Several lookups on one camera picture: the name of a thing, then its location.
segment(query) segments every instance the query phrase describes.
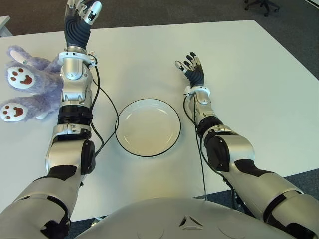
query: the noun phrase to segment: triangular logo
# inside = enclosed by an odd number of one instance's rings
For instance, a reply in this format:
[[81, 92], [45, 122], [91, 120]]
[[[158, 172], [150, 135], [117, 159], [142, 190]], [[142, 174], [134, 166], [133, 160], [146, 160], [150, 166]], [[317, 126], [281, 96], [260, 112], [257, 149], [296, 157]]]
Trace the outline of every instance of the triangular logo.
[[202, 230], [202, 229], [204, 229], [204, 225], [192, 216], [185, 216], [181, 220], [179, 226], [183, 230]]

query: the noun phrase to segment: black rubber joint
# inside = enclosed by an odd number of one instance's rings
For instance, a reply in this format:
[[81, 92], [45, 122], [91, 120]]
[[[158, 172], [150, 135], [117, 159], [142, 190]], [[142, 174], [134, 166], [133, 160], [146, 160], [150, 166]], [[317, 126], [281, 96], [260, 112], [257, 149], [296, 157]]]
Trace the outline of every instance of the black rubber joint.
[[66, 9], [64, 19], [64, 35], [67, 47], [78, 46], [86, 49], [91, 34], [91, 26], [75, 13], [76, 10]]
[[204, 73], [202, 71], [186, 71], [185, 76], [189, 79], [190, 87], [204, 85]]
[[77, 123], [89, 125], [93, 115], [84, 106], [62, 106], [59, 111], [58, 124]]
[[222, 121], [219, 120], [219, 118], [215, 116], [208, 116], [205, 117], [199, 122], [197, 127], [197, 134], [200, 138], [203, 138], [204, 133], [211, 127], [215, 125], [223, 124]]

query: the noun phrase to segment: purple plush toy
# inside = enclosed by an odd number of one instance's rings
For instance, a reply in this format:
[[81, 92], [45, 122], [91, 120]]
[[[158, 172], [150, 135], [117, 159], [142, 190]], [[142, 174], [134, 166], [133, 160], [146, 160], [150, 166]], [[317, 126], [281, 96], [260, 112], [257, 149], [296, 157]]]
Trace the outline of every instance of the purple plush toy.
[[5, 80], [19, 91], [34, 93], [31, 97], [18, 97], [3, 102], [0, 117], [3, 121], [18, 122], [32, 118], [43, 119], [59, 109], [63, 81], [58, 56], [49, 60], [32, 57], [19, 46], [7, 51], [13, 61], [6, 64]]

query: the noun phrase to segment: black wire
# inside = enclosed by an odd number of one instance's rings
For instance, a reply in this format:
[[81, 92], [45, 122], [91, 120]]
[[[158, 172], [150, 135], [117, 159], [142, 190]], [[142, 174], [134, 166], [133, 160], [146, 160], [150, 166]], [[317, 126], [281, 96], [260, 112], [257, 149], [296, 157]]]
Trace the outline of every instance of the black wire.
[[[205, 183], [203, 160], [202, 160], [202, 158], [201, 158], [200, 149], [199, 149], [199, 144], [198, 144], [198, 138], [197, 138], [197, 126], [196, 126], [195, 120], [193, 121], [193, 120], [191, 119], [191, 117], [188, 115], [188, 113], [186, 112], [185, 101], [186, 101], [186, 97], [184, 98], [184, 101], [183, 101], [183, 108], [184, 108], [185, 114], [187, 115], [187, 117], [189, 118], [189, 120], [193, 123], [194, 128], [195, 128], [195, 137], [196, 137], [197, 148], [198, 148], [198, 153], [199, 153], [199, 158], [200, 158], [201, 172], [202, 172], [202, 177], [203, 177], [204, 196], [205, 196], [205, 201], [207, 201], [207, 192], [206, 192], [206, 183]], [[195, 99], [194, 99], [194, 117], [195, 117], [195, 115], [196, 115], [196, 107], [195, 107], [195, 104], [196, 104], [196, 102], [195, 102]]]
[[94, 108], [94, 105], [95, 105], [95, 102], [96, 102], [96, 99], [98, 98], [98, 96], [99, 96], [99, 92], [100, 92], [100, 74], [99, 74], [99, 70], [98, 70], [98, 67], [97, 66], [94, 66], [95, 67], [95, 70], [96, 70], [96, 75], [98, 76], [98, 84], [97, 84], [97, 86], [98, 86], [98, 89], [97, 89], [97, 91], [96, 91], [96, 94], [95, 94], [95, 97], [94, 97], [94, 100], [93, 100], [93, 102], [92, 102], [92, 104], [91, 104], [91, 112], [92, 112], [92, 110], [93, 110], [93, 108]]
[[[94, 57], [94, 59], [95, 59], [95, 65], [98, 64], [98, 60], [96, 59], [95, 56], [93, 56], [93, 55], [91, 55], [91, 54], [88, 54], [88, 55]], [[100, 90], [101, 90], [101, 91], [107, 96], [107, 98], [110, 100], [110, 102], [111, 102], [111, 104], [112, 104], [112, 106], [113, 106], [113, 108], [114, 108], [114, 110], [115, 110], [115, 112], [116, 112], [116, 116], [117, 116], [115, 130], [114, 130], [114, 132], [111, 134], [111, 136], [110, 136], [105, 142], [104, 142], [103, 138], [100, 136], [99, 132], [95, 129], [92, 120], [90, 120], [90, 125], [91, 125], [91, 127], [92, 127], [92, 130], [95, 132], [95, 134], [98, 136], [98, 138], [99, 138], [100, 141], [101, 141], [101, 146], [100, 146], [100, 148], [95, 152], [95, 156], [97, 156], [97, 155], [101, 152], [101, 150], [103, 149], [103, 147], [110, 141], [110, 139], [111, 139], [111, 138], [113, 137], [113, 135], [116, 133], [116, 131], [117, 131], [118, 127], [119, 127], [119, 113], [118, 113], [118, 110], [116, 109], [116, 107], [115, 107], [115, 105], [114, 105], [112, 99], [110, 98], [110, 96], [101, 88], [100, 73], [99, 73], [99, 70], [98, 70], [97, 66], [95, 66], [95, 70], [96, 70], [96, 75], [97, 75], [97, 78], [98, 78], [98, 83], [96, 83], [96, 81], [95, 81], [94, 79], [93, 79], [93, 82], [94, 82], [94, 84], [98, 87], [98, 89], [97, 89], [97, 91], [96, 91], [94, 100], [93, 100], [93, 102], [92, 102], [92, 104], [91, 104], [90, 110], [91, 110], [91, 112], [92, 112], [92, 110], [93, 110], [93, 108], [94, 108], [94, 105], [95, 105], [95, 102], [96, 102], [96, 100], [97, 100], [97, 97], [98, 97], [98, 95], [99, 95], [99, 92], [100, 92]]]
[[[196, 130], [196, 123], [191, 119], [191, 117], [188, 115], [187, 111], [186, 111], [186, 108], [185, 108], [185, 101], [186, 101], [186, 97], [184, 98], [184, 101], [183, 101], [183, 108], [184, 108], [184, 112], [185, 114], [187, 115], [188, 119], [194, 124], [195, 126], [195, 130]], [[194, 115], [196, 113], [196, 102], [195, 102], [195, 99], [194, 99]], [[202, 138], [199, 138], [199, 144], [198, 144], [198, 138], [197, 138], [197, 132], [196, 132], [196, 141], [197, 141], [197, 147], [198, 147], [198, 150], [199, 150], [199, 154], [200, 154], [200, 161], [201, 161], [201, 165], [202, 165], [202, 173], [203, 173], [203, 182], [204, 182], [204, 189], [205, 189], [205, 192], [206, 192], [206, 188], [205, 188], [205, 180], [204, 180], [204, 170], [203, 170], [203, 164], [202, 164], [202, 158], [204, 159], [204, 161], [206, 162], [206, 164], [208, 165], [208, 167], [216, 174], [218, 174], [219, 176], [221, 176], [223, 178], [223, 181], [227, 184], [227, 186], [230, 188], [230, 193], [231, 193], [231, 206], [233, 209], [236, 210], [236, 206], [235, 206], [235, 190], [233, 188], [233, 186], [228, 182], [228, 180], [225, 178], [225, 176], [223, 174], [221, 174], [220, 172], [216, 171], [216, 169], [214, 169], [207, 161], [207, 159], [205, 158], [205, 155], [203, 153], [203, 150], [202, 150]]]
[[231, 206], [232, 209], [236, 210], [236, 206], [235, 206], [235, 190], [233, 188], [233, 186], [228, 182], [228, 180], [225, 178], [224, 175], [222, 175], [220, 172], [216, 171], [216, 169], [214, 169], [207, 161], [207, 159], [205, 158], [205, 155], [203, 153], [203, 149], [202, 149], [202, 139], [199, 139], [199, 144], [200, 144], [200, 153], [204, 159], [204, 161], [206, 162], [206, 164], [208, 165], [208, 167], [213, 170], [214, 173], [218, 174], [219, 176], [221, 176], [223, 178], [223, 181], [227, 184], [227, 186], [230, 188], [230, 201], [231, 201]]
[[90, 125], [91, 125], [91, 128], [92, 130], [95, 132], [95, 134], [98, 136], [98, 138], [100, 139], [101, 141], [101, 146], [104, 144], [104, 141], [103, 141], [103, 138], [100, 136], [99, 132], [95, 129], [94, 127], [94, 124], [92, 122], [92, 120], [90, 119]]
[[114, 108], [114, 110], [115, 110], [115, 112], [116, 112], [116, 117], [117, 117], [117, 119], [116, 119], [116, 125], [115, 125], [115, 130], [114, 130], [114, 132], [113, 132], [113, 133], [111, 134], [111, 136], [105, 141], [105, 143], [99, 148], [99, 150], [96, 151], [95, 156], [97, 156], [97, 155], [101, 152], [102, 148], [110, 141], [110, 139], [113, 137], [113, 135], [116, 133], [116, 131], [117, 131], [118, 128], [119, 128], [119, 112], [118, 112], [118, 110], [116, 109], [116, 107], [115, 107], [113, 101], [111, 100], [110, 96], [103, 90], [103, 88], [100, 87], [100, 89], [101, 89], [101, 91], [107, 96], [107, 98], [109, 98], [109, 100], [110, 100], [110, 102], [111, 102], [111, 104], [112, 104], [112, 106], [113, 106], [113, 108]]

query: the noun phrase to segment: white plate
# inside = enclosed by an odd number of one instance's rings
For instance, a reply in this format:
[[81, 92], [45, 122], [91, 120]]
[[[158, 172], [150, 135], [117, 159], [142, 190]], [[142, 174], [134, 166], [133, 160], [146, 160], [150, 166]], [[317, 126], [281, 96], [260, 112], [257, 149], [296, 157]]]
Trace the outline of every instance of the white plate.
[[126, 106], [119, 117], [116, 138], [128, 152], [143, 157], [169, 150], [180, 133], [180, 120], [167, 103], [143, 99]]

